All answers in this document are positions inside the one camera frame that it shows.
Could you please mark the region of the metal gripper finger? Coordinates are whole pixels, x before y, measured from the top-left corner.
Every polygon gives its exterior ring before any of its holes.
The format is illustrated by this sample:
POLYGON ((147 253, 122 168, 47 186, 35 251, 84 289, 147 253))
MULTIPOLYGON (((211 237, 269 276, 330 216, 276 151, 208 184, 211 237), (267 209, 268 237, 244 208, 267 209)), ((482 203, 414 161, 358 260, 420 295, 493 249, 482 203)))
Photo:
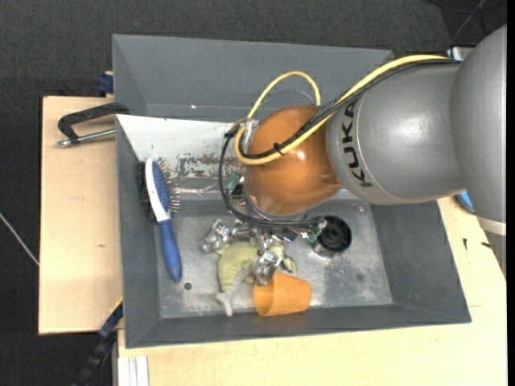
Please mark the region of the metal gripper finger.
POLYGON ((282 257, 271 251, 265 251, 258 256, 253 263, 253 275, 256 284, 259 286, 266 285, 281 263, 282 257))
POLYGON ((243 223, 240 220, 229 225, 221 219, 217 219, 204 237, 202 250, 205 253, 222 253, 226 245, 235 241, 242 226, 243 223))

